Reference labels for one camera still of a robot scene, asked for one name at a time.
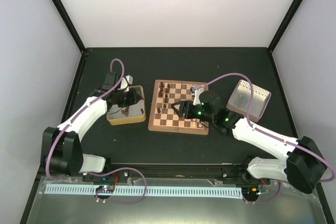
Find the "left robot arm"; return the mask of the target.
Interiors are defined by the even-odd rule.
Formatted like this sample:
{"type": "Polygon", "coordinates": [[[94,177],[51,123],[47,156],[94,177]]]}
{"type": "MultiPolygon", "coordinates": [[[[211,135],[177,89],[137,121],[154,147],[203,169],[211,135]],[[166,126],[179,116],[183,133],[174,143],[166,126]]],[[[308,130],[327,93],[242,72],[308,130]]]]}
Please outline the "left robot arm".
{"type": "Polygon", "coordinates": [[[122,77],[115,72],[106,74],[104,83],[94,89],[80,109],[57,127],[47,127],[42,136],[40,164],[46,172],[69,176],[94,173],[102,182],[113,174],[107,159],[85,154],[81,140],[95,121],[105,115],[114,105],[119,108],[137,104],[142,98],[130,85],[131,75],[122,77]]]}

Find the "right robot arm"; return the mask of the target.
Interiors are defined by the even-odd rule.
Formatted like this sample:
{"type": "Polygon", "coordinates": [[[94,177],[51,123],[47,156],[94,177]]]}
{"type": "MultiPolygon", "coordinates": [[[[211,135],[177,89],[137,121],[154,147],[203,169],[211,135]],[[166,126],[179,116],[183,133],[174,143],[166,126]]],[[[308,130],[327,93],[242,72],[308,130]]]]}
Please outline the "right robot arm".
{"type": "Polygon", "coordinates": [[[224,108],[212,90],[197,95],[198,103],[179,101],[171,108],[180,118],[212,123],[234,139],[251,144],[273,156],[254,157],[238,171],[239,179],[250,184],[255,179],[269,178],[288,182],[295,189],[311,194],[327,170],[327,163],[315,141],[284,136],[248,121],[246,117],[224,108]]]}

